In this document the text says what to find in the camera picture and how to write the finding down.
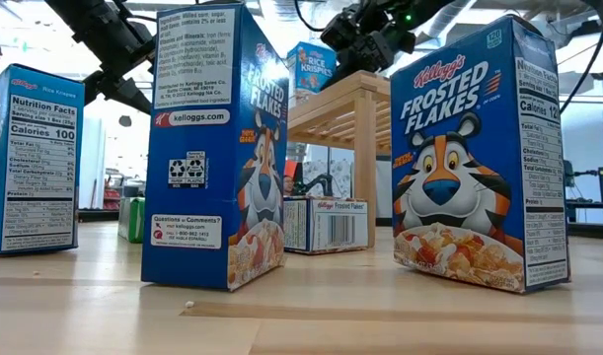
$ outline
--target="wooden table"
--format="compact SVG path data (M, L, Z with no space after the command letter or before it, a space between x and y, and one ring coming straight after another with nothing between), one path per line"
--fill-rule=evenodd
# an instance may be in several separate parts
M354 151L353 197L368 201L375 245L376 154L391 154L390 85L358 71L290 110L288 140Z
M141 246L84 224L79 249L0 258L0 354L603 354L603 241L571 239L573 283L525 296L408 270L392 241L230 294L141 283Z

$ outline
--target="frosted flakes box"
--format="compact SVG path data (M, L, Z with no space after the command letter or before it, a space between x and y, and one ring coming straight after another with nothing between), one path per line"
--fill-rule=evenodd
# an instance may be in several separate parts
M84 85L0 74L0 255L77 248Z
M305 103L308 97L319 94L337 68L337 55L329 48L299 42L289 52L290 107Z
M242 4L158 29L141 279L235 290L282 264L288 72Z
M518 293L569 280L555 49L523 24L391 79L398 263Z
M283 201L286 251L305 254L367 249L367 201L295 196Z

